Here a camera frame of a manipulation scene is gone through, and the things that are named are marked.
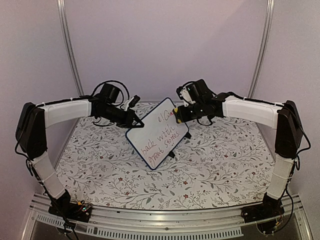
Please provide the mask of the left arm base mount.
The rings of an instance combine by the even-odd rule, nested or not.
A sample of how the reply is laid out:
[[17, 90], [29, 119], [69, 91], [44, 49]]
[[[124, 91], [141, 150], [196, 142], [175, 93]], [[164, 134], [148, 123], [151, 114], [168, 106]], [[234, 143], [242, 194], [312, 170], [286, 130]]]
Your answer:
[[75, 220], [79, 222], [88, 223], [92, 214], [93, 205], [80, 202], [70, 201], [52, 201], [48, 212], [52, 215], [66, 218], [68, 220]]

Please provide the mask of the small blue-framed whiteboard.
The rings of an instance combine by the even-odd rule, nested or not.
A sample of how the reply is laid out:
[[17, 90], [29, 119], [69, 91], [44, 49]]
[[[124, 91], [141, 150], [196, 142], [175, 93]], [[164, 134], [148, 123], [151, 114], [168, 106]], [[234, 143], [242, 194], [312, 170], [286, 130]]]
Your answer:
[[190, 139], [186, 123], [176, 123], [175, 104], [165, 98], [142, 118], [144, 127], [125, 133], [128, 142], [151, 169], [155, 170], [166, 157], [174, 158], [173, 150], [183, 140]]

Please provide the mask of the yellow black eraser sponge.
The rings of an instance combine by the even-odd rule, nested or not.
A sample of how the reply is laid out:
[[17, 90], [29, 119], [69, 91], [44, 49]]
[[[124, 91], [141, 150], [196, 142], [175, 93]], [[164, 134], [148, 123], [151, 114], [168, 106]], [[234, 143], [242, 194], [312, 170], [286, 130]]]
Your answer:
[[175, 119], [180, 118], [179, 109], [177, 107], [173, 109], [172, 114], [174, 115]]

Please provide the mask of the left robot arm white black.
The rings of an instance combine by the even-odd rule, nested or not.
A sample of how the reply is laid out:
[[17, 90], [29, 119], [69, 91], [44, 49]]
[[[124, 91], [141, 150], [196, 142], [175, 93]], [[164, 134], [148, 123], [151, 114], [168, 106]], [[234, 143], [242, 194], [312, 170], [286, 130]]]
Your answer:
[[134, 110], [140, 99], [135, 95], [115, 106], [97, 94], [40, 104], [29, 101], [23, 105], [15, 132], [16, 154], [25, 157], [31, 175], [43, 186], [53, 209], [63, 217], [70, 217], [75, 210], [71, 196], [53, 166], [49, 151], [50, 129], [86, 117], [102, 118], [123, 129], [142, 128], [144, 123]]

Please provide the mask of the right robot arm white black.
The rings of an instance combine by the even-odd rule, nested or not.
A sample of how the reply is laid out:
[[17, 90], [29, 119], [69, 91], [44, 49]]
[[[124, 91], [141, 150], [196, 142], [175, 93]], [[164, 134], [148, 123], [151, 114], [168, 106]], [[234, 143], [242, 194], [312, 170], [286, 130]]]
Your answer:
[[[182, 87], [176, 92], [183, 100], [183, 105], [173, 110], [179, 124], [199, 121], [202, 117], [206, 117], [210, 125], [215, 117], [235, 118], [254, 122], [259, 129], [270, 128], [273, 131], [272, 140], [263, 136], [268, 149], [274, 151], [274, 168], [262, 204], [258, 208], [262, 218], [269, 218], [280, 207], [294, 171], [300, 169], [300, 153], [311, 148], [296, 103], [292, 100], [283, 103], [267, 102], [241, 97], [234, 92], [214, 95], [208, 90], [193, 93]], [[304, 148], [301, 148], [302, 139], [307, 142]]]

